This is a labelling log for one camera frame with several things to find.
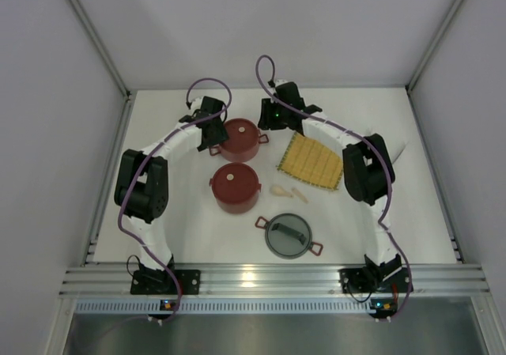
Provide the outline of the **dark red lid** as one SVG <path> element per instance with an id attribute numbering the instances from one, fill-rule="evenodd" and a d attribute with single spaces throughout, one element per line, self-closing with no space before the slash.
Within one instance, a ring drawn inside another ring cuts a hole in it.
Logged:
<path id="1" fill-rule="evenodd" d="M 210 187 L 213 196 L 227 204 L 249 201 L 261 190 L 256 172 L 243 163 L 228 163 L 220 167 L 210 179 Z"/>
<path id="2" fill-rule="evenodd" d="M 248 119 L 230 119 L 225 122 L 228 139 L 221 147 L 230 153 L 242 153 L 259 143 L 259 129 Z"/>

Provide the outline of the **metal tongs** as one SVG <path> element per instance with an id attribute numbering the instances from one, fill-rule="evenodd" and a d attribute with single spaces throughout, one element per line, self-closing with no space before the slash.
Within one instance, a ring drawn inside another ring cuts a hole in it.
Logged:
<path id="1" fill-rule="evenodd" d="M 377 130 L 375 127 L 367 127 L 364 135 L 372 136 L 373 134 L 378 134 L 383 138 L 384 147 L 388 152 L 390 161 L 395 165 L 409 144 L 409 140 L 402 134 L 397 135 L 395 131 Z"/>

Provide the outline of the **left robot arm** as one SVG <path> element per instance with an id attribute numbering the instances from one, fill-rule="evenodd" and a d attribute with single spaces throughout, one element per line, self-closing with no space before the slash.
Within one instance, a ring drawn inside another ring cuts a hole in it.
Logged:
<path id="1" fill-rule="evenodd" d="M 162 219 L 169 203 L 169 167 L 194 149 L 203 151 L 228 139 L 229 104 L 204 96 L 187 106 L 191 113 L 166 137 L 121 156 L 114 191 L 118 226 L 141 248 L 138 270 L 131 275 L 133 295 L 182 295 Z"/>

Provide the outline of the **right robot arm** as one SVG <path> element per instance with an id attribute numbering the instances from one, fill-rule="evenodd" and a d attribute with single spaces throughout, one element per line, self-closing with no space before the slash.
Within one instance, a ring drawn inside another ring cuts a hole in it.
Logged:
<path id="1" fill-rule="evenodd" d="M 307 106 L 292 81 L 271 80 L 260 85 L 269 96 L 262 101 L 260 129 L 289 128 L 341 157 L 345 189 L 361 204 L 366 245 L 364 265 L 357 277 L 349 278 L 346 288 L 349 293 L 380 291 L 407 264 L 388 220 L 395 172 L 383 137 L 363 136 L 333 122 L 322 108 Z"/>

